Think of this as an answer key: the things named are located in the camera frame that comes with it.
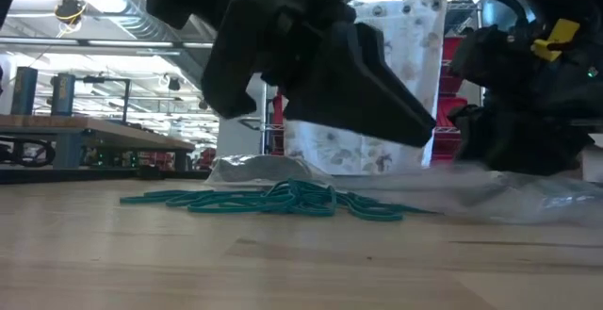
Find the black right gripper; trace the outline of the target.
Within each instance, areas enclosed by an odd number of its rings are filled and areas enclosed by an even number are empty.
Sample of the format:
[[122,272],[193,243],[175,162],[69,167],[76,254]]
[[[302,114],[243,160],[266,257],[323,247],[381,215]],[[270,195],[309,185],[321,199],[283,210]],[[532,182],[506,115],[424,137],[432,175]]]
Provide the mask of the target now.
[[[603,110],[603,20],[479,28],[460,42],[450,72],[517,107]],[[448,119],[461,134],[455,159],[491,171],[575,170],[582,150],[595,143],[575,127],[486,106],[457,107]]]

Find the clear plastic zip bag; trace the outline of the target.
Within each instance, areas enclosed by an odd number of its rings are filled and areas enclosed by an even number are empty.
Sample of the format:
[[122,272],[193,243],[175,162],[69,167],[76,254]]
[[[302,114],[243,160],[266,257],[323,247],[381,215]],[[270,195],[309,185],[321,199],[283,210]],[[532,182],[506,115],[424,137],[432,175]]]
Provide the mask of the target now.
[[438,165],[383,175],[336,176],[337,188],[387,204],[504,224],[603,228],[603,185],[563,176]]
[[327,184],[333,177],[298,158],[282,155],[228,155],[215,159],[205,182],[213,186],[269,186],[289,179]]

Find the teal thin rubber bands tangle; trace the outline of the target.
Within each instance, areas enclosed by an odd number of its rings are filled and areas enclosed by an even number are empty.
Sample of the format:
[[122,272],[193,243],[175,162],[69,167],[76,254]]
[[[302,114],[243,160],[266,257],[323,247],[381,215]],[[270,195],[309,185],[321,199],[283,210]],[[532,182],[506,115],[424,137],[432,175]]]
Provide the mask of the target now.
[[388,204],[331,186],[288,179],[267,190],[162,190],[122,197],[121,204],[163,204],[199,214],[296,214],[331,217],[344,209],[360,220],[401,221],[407,213],[424,214],[424,209],[405,204]]

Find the white floral cloth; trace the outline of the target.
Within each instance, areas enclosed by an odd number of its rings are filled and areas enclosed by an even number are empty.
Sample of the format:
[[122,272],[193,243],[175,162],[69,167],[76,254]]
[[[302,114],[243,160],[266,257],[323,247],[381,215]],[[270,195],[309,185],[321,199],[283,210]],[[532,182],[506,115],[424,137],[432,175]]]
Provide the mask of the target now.
[[[443,55],[444,0],[363,4],[357,20],[381,29],[388,66],[435,117]],[[414,148],[309,122],[285,122],[285,155],[331,175],[394,174],[431,162],[433,141]]]

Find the long ceiling light bar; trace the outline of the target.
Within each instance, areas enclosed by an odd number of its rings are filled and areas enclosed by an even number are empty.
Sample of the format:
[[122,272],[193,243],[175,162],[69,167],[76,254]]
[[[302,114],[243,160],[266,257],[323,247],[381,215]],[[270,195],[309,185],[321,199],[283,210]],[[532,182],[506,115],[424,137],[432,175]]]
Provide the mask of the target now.
[[113,48],[150,48],[150,49],[211,49],[212,42],[192,41],[119,41],[57,38],[0,37],[1,44],[39,45],[39,46],[81,46]]

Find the black round puck white label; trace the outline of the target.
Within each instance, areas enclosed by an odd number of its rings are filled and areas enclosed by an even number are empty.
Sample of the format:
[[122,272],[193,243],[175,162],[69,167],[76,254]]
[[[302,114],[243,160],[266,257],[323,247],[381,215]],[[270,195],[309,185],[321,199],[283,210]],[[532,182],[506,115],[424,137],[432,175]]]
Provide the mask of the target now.
[[157,166],[141,165],[138,168],[138,178],[140,180],[154,181],[162,180],[162,172]]

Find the dark blue cylinder canister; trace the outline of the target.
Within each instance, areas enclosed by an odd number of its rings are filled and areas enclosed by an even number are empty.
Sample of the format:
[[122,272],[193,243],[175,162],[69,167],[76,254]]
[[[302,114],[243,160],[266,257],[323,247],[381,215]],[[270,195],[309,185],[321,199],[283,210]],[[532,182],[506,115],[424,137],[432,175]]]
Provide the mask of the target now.
[[37,69],[18,67],[14,81],[11,115],[32,115],[38,82]]
[[51,115],[71,116],[76,77],[70,73],[58,73],[51,79],[53,86]]

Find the silver ceiling air duct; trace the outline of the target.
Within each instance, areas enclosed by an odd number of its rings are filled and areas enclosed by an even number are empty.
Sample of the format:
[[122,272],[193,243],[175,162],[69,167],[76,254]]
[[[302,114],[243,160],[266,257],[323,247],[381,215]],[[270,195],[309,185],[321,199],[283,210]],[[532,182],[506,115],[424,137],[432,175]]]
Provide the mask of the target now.
[[[183,41],[172,27],[146,12],[146,0],[86,0],[113,18],[115,24],[139,41]],[[180,68],[192,85],[200,90],[200,79],[209,50],[181,50],[180,56],[164,56]]]

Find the wooden workbench grey steel frame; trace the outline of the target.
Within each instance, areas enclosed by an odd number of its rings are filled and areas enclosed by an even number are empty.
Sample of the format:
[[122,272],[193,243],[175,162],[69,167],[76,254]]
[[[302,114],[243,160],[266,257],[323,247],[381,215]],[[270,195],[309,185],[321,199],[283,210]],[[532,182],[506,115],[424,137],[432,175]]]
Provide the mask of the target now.
[[55,170],[79,167],[82,148],[175,154],[174,167],[186,169],[195,145],[115,122],[85,117],[0,115],[0,135],[49,140],[55,144]]

